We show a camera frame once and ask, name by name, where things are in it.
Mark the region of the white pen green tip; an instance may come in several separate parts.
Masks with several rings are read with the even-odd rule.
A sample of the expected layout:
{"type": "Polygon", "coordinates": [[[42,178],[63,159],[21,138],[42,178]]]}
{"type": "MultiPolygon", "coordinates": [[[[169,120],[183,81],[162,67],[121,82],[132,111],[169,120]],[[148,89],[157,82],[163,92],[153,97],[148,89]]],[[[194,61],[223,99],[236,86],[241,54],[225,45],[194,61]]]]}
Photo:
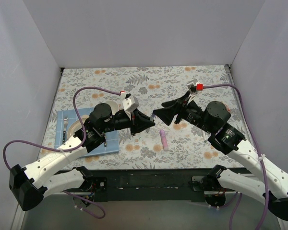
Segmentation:
{"type": "Polygon", "coordinates": [[[205,132],[203,132],[203,139],[204,139],[204,143],[206,143],[206,142],[207,142],[207,139],[206,139],[206,134],[205,134],[205,132]]]}

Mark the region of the pink highlighter pen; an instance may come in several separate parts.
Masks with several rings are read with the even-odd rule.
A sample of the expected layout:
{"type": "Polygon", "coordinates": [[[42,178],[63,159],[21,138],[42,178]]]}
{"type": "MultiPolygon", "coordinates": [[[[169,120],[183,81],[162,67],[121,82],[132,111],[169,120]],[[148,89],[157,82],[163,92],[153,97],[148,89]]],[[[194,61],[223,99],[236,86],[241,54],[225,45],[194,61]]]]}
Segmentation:
{"type": "Polygon", "coordinates": [[[168,150],[168,142],[167,142],[167,138],[166,138],[166,134],[165,134],[165,131],[164,130],[160,130],[160,137],[161,137],[161,142],[162,142],[162,146],[163,146],[163,149],[165,151],[168,150]]]}

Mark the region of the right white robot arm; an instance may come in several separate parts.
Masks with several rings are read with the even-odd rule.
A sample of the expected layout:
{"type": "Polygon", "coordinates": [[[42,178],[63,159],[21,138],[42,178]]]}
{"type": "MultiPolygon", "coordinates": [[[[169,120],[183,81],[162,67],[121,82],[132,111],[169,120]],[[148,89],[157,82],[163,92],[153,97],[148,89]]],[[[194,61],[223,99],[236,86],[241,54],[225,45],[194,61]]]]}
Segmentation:
{"type": "Polygon", "coordinates": [[[219,101],[211,101],[202,110],[185,94],[181,98],[162,103],[154,115],[166,125],[185,120],[211,136],[208,142],[224,155],[243,165],[257,178],[238,175],[217,165],[215,173],[208,176],[208,186],[212,190],[229,188],[252,197],[282,220],[288,221],[288,173],[273,164],[268,158],[257,153],[257,149],[245,136],[228,123],[231,117],[226,106],[219,101]]]}

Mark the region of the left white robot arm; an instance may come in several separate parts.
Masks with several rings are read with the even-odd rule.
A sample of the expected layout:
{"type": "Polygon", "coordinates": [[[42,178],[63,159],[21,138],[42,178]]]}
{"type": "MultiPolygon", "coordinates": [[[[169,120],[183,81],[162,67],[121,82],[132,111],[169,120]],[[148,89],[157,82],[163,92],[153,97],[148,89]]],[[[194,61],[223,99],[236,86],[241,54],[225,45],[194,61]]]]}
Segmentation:
{"type": "Polygon", "coordinates": [[[89,191],[93,175],[85,167],[63,174],[57,172],[102,145],[107,132],[128,128],[135,135],[154,125],[154,121],[138,109],[132,112],[122,109],[113,114],[109,104],[98,104],[84,122],[84,128],[77,130],[54,152],[24,167],[18,164],[11,167],[9,188],[23,211],[35,208],[45,197],[66,189],[89,191]]]}

